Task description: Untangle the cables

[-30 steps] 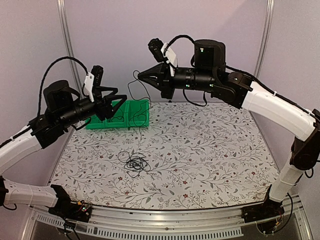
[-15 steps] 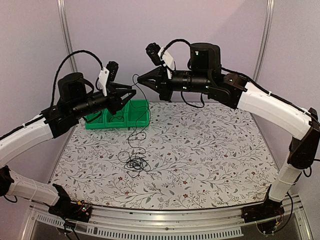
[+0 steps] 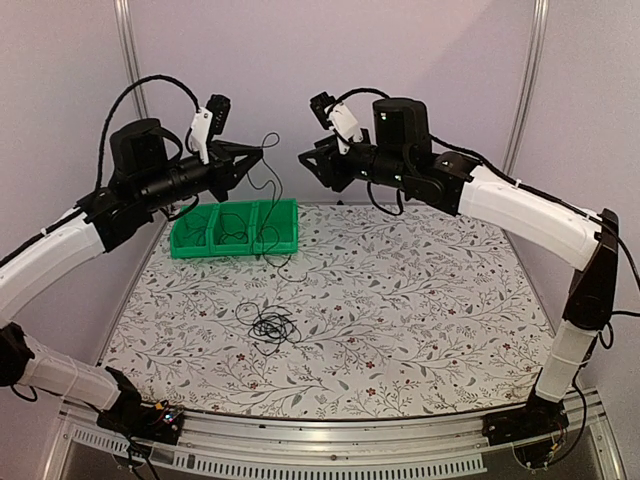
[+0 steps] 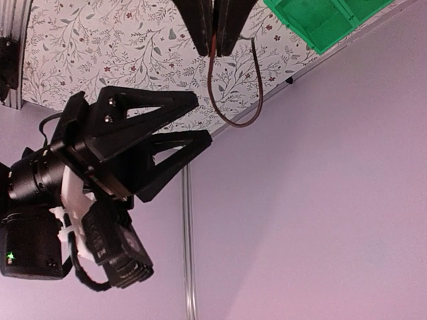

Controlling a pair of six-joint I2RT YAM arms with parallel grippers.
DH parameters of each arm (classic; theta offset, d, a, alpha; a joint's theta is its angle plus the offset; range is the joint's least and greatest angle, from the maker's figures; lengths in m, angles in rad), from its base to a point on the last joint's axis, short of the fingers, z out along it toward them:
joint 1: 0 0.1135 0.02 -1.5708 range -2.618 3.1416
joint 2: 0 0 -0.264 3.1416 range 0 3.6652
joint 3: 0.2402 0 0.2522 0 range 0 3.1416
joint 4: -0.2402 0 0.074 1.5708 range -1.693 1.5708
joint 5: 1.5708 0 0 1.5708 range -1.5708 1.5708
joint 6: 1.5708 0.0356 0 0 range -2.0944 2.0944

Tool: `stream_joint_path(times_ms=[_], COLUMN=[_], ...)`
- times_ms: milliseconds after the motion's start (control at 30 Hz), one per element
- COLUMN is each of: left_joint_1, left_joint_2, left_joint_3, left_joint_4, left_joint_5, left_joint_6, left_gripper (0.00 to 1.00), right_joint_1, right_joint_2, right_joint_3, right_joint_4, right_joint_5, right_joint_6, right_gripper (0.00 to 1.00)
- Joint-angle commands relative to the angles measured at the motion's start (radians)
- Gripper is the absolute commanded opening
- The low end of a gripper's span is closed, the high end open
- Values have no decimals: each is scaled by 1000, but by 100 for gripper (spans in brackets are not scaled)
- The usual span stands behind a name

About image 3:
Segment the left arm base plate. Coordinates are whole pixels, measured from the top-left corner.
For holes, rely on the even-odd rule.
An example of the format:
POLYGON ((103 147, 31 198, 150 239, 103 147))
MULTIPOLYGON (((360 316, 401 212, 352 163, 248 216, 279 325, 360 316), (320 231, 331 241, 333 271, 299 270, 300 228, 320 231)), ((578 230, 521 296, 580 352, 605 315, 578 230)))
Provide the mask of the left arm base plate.
POLYGON ((184 425, 185 409, 166 400, 145 404, 137 400, 118 400, 99 413, 97 425, 125 437, 176 445, 184 425))

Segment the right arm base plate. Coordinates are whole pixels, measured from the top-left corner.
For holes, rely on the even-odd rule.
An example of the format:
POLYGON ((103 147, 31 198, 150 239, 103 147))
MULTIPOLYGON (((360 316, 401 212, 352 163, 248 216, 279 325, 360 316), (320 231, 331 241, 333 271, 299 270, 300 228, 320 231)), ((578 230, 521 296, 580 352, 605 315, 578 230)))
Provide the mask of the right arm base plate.
POLYGON ((525 405, 485 415, 482 435, 490 446, 511 444, 518 463, 535 470, 552 463, 566 443, 568 426, 562 403, 525 405))

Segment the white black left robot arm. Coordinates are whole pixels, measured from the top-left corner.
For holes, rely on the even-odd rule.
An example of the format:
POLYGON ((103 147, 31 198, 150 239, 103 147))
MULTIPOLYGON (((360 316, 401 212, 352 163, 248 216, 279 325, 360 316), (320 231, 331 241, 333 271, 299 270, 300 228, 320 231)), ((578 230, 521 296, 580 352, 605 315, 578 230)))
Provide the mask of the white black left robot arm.
POLYGON ((156 213, 204 191, 224 202, 262 159, 260 147, 218 139, 220 126, 197 121, 193 154, 169 156, 181 140, 159 120, 134 121, 114 132, 114 170, 106 185, 77 201, 1 261, 1 384, 71 398, 90 405, 100 422, 128 434, 164 424, 173 428, 175 407, 148 404, 133 383, 111 367, 93 367, 52 350, 26 334, 14 317, 36 296, 77 267, 115 250, 156 213))

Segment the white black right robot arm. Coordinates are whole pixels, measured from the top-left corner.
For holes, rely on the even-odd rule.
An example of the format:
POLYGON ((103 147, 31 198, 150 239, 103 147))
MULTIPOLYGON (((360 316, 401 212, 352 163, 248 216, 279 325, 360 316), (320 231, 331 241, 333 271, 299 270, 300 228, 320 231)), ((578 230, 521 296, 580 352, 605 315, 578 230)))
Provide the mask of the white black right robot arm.
POLYGON ((495 445, 566 428, 563 400, 613 314, 617 215, 573 206, 506 175, 480 153, 437 138, 419 100, 381 94, 372 104, 374 130, 368 132, 347 107, 348 97, 322 92, 309 101, 329 135, 298 159, 324 187, 341 192, 355 180, 387 186, 397 202, 417 200, 489 223, 573 269, 551 351, 525 404, 485 415, 482 433, 495 445))

